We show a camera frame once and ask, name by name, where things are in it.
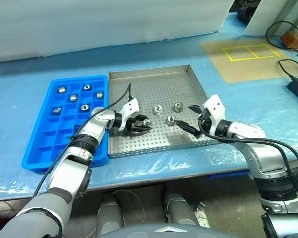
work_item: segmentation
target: plastic sheet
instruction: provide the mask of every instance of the plastic sheet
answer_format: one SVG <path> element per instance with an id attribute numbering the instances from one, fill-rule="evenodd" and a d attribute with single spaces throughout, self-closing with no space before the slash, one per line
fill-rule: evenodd
<path id="1" fill-rule="evenodd" d="M 0 199 L 31 196 L 41 178 L 22 169 L 21 161 L 46 89 L 55 78 L 190 64 L 207 95 L 219 95 L 228 120 L 257 124 L 268 138 L 298 150 L 298 98 L 286 88 L 289 80 L 226 84 L 199 45 L 202 41 L 240 37 L 244 29 L 236 15 L 230 14 L 224 28 L 215 34 L 0 63 Z M 294 158 L 289 151 L 287 155 Z M 89 189 L 245 168 L 243 156 L 227 144 L 157 152 L 112 159 L 93 168 Z"/>

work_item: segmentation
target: hex nut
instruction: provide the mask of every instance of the hex nut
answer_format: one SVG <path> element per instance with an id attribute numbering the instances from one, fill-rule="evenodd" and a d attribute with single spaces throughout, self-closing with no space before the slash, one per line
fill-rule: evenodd
<path id="1" fill-rule="evenodd" d="M 149 126 L 151 124 L 151 121 L 149 119 L 144 119 L 143 125 Z"/>
<path id="2" fill-rule="evenodd" d="M 84 89 L 85 91 L 89 90 L 89 89 L 90 89 L 90 85 L 85 85 L 83 89 Z"/>
<path id="3" fill-rule="evenodd" d="M 62 108 L 55 108 L 55 109 L 53 110 L 53 113 L 54 113 L 54 114 L 60 114 L 61 111 L 62 111 Z"/>
<path id="4" fill-rule="evenodd" d="M 80 109 L 81 109 L 83 112 L 85 112 L 85 111 L 87 111 L 87 110 L 89 109 L 89 105 L 84 104 L 84 105 L 82 105 L 82 106 L 80 107 Z"/>
<path id="5" fill-rule="evenodd" d="M 59 93 L 66 93 L 66 88 L 65 87 L 59 87 L 58 91 L 59 91 Z"/>
<path id="6" fill-rule="evenodd" d="M 167 116 L 165 122 L 167 123 L 168 126 L 174 126 L 175 120 L 177 120 L 175 116 Z"/>
<path id="7" fill-rule="evenodd" d="M 152 112 L 153 112 L 154 115 L 160 115 L 161 112 L 162 112 L 162 106 L 160 106 L 160 105 L 155 105 L 155 106 L 153 107 Z"/>
<path id="8" fill-rule="evenodd" d="M 102 110 L 102 109 L 104 109 L 103 107 L 96 107 L 96 108 L 94 108 L 92 111 L 91 111 L 91 114 L 93 115 L 93 114 L 95 114 L 96 112 L 98 112 L 98 111 L 100 111 L 100 110 Z"/>
<path id="9" fill-rule="evenodd" d="M 76 95 L 76 94 L 71 95 L 70 100 L 71 100 L 71 102 L 77 102 L 78 101 L 78 95 Z"/>
<path id="10" fill-rule="evenodd" d="M 97 98 L 97 99 L 103 99 L 103 97 L 104 97 L 103 92 L 97 92 L 97 93 L 96 93 L 96 98 Z"/>
<path id="11" fill-rule="evenodd" d="M 176 112 L 176 113 L 180 113 L 182 112 L 183 110 L 183 104 L 181 102 L 177 102 L 173 105 L 173 110 Z"/>

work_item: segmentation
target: black cable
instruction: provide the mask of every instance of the black cable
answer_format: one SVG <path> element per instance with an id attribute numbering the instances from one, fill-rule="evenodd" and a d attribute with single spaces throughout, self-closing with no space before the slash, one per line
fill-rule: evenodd
<path id="1" fill-rule="evenodd" d="M 224 138 L 224 137 L 218 137 L 218 136 L 213 136 L 213 135 L 210 135 L 208 133 L 206 133 L 202 126 L 199 127 L 200 128 L 200 131 L 202 132 L 203 135 L 211 138 L 211 139 L 215 139 L 215 140 L 218 140 L 219 142 L 221 143 L 236 143 L 236 142 L 239 142 L 239 143 L 255 143 L 255 144 L 264 144 L 264 145 L 270 145 L 270 146 L 273 146 L 275 147 L 282 155 L 282 158 L 283 158 L 283 161 L 285 163 L 285 166 L 286 166 L 286 169 L 287 169 L 287 174 L 289 176 L 292 175 L 292 171 L 290 169 L 290 166 L 289 166 L 289 163 L 288 163 L 288 160 L 287 160 L 287 157 L 286 157 L 286 154 L 285 152 L 282 150 L 281 147 L 279 147 L 278 145 L 272 143 L 272 142 L 266 142 L 266 141 L 260 141 L 260 140 L 254 140 L 254 139 L 233 139 L 233 138 Z"/>
<path id="2" fill-rule="evenodd" d="M 280 145 L 286 147 L 287 149 L 289 149 L 296 156 L 296 158 L 298 160 L 298 152 L 293 147 L 291 147 L 290 145 L 288 145 L 284 142 L 281 142 L 278 140 L 273 140 L 273 139 L 267 139 L 267 138 L 256 138 L 256 140 L 269 141 L 269 142 L 272 142 L 275 144 L 280 144 Z"/>
<path id="3" fill-rule="evenodd" d="M 270 27 L 267 28 L 266 33 L 265 33 L 265 38 L 266 38 L 266 40 L 268 41 L 269 44 L 271 44 L 272 46 L 277 47 L 278 49 L 289 50 L 289 51 L 298 51 L 298 48 L 287 48 L 287 47 L 281 47 L 281 46 L 275 45 L 275 44 L 273 44 L 273 43 L 268 39 L 268 32 L 269 32 L 269 30 L 270 30 L 273 26 L 275 26 L 276 24 L 283 23 L 283 22 L 292 25 L 294 28 L 296 28 L 296 29 L 298 30 L 298 27 L 295 26 L 294 24 L 292 24 L 292 23 L 289 22 L 289 21 L 277 21 L 277 22 L 271 24 Z"/>
<path id="4" fill-rule="evenodd" d="M 203 135 L 205 135 L 206 137 L 209 137 L 211 139 L 218 140 L 219 142 L 222 142 L 222 143 L 236 143 L 236 142 L 240 142 L 240 143 L 255 143 L 255 144 L 264 144 L 264 145 L 270 145 L 270 146 L 275 147 L 276 149 L 279 150 L 279 152 L 282 155 L 282 158 L 283 158 L 283 161 L 284 161 L 286 170 L 287 170 L 286 172 L 287 172 L 287 174 L 289 176 L 291 176 L 292 181 L 294 183 L 295 189 L 298 189 L 298 180 L 296 180 L 294 178 L 294 176 L 293 176 L 293 172 L 290 169 L 289 162 L 287 160 L 286 154 L 282 150 L 282 148 L 280 146 L 276 145 L 276 144 L 281 144 L 281 145 L 285 146 L 286 148 L 290 149 L 295 154 L 295 156 L 297 157 L 298 156 L 298 152 L 293 147 L 291 147 L 290 145 L 285 144 L 285 143 L 283 143 L 281 141 L 272 140 L 272 139 L 266 139 L 266 138 L 246 138 L 246 139 L 223 138 L 223 137 L 213 136 L 213 135 L 210 135 L 210 134 L 206 133 L 203 130 L 203 127 L 201 125 L 199 125 L 199 128 L 200 128 L 201 133 Z"/>
<path id="5" fill-rule="evenodd" d="M 282 71 L 283 71 L 285 74 L 287 74 L 291 79 L 294 79 L 295 77 L 294 77 L 292 74 L 288 73 L 288 72 L 285 70 L 285 68 L 283 67 L 283 65 L 281 64 L 281 62 L 283 62 L 283 61 L 291 61 L 291 62 L 294 62 L 294 63 L 296 63 L 296 64 L 298 64 L 298 62 L 297 62 L 296 60 L 293 60 L 293 59 L 281 59 L 281 60 L 278 61 L 278 64 L 279 64 L 280 68 L 282 69 Z"/>
<path id="6" fill-rule="evenodd" d="M 75 139 L 75 137 L 78 135 L 78 133 L 83 129 L 83 127 L 88 123 L 89 120 L 91 120 L 94 116 L 96 116 L 97 114 L 109 109 L 110 107 L 116 105 L 119 101 L 121 101 L 126 94 L 129 93 L 129 99 L 132 98 L 131 96 L 131 83 L 128 85 L 126 91 L 124 92 L 124 94 L 118 99 L 116 100 L 114 103 L 110 104 L 109 106 L 95 112 L 93 115 L 91 115 L 77 130 L 77 132 L 75 133 L 75 136 L 72 138 L 72 140 L 67 144 L 67 146 L 64 148 L 64 150 L 58 155 L 58 157 L 55 159 L 55 161 L 50 165 L 50 167 L 48 168 L 48 170 L 44 173 L 43 177 L 41 178 L 38 186 L 36 187 L 34 193 L 33 193 L 33 197 L 35 197 L 36 195 L 38 195 L 39 190 L 42 186 L 42 184 L 44 183 L 44 180 L 46 179 L 46 177 L 48 176 L 48 174 L 52 171 L 52 169 L 54 168 L 54 165 L 60 160 L 60 158 L 62 157 L 62 155 L 64 154 L 64 152 L 67 150 L 67 148 L 70 146 L 70 144 L 73 142 L 73 140 Z"/>
<path id="7" fill-rule="evenodd" d="M 12 210 L 14 216 L 16 216 L 15 210 L 14 210 L 14 208 L 12 207 L 12 205 L 11 205 L 10 203 L 8 203 L 7 201 L 3 201 L 3 202 L 11 208 L 11 210 Z"/>

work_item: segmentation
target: perforated metal tray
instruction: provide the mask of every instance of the perforated metal tray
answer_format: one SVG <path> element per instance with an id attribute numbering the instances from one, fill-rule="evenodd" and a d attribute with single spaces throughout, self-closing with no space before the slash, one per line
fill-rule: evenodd
<path id="1" fill-rule="evenodd" d="M 167 116 L 174 115 L 178 120 L 198 128 L 198 114 L 188 106 L 202 105 L 207 96 L 190 65 L 109 73 L 110 103 L 124 93 L 129 83 L 132 83 L 132 95 L 140 102 L 141 113 L 149 117 L 153 129 L 134 137 L 122 135 L 116 130 L 110 131 L 108 152 L 111 158 L 216 143 L 205 136 L 196 139 L 178 126 L 165 123 Z M 119 110 L 126 100 L 113 109 Z M 183 103 L 180 113 L 173 111 L 176 102 Z M 152 113 L 154 105 L 162 106 L 161 115 Z"/>

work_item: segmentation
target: white board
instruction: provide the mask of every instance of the white board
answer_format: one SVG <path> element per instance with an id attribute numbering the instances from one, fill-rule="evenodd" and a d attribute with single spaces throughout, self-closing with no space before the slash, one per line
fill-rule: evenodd
<path id="1" fill-rule="evenodd" d="M 288 0 L 261 0 L 244 32 L 245 36 L 265 36 Z"/>
<path id="2" fill-rule="evenodd" d="M 219 31 L 233 0 L 0 0 L 0 61 Z"/>

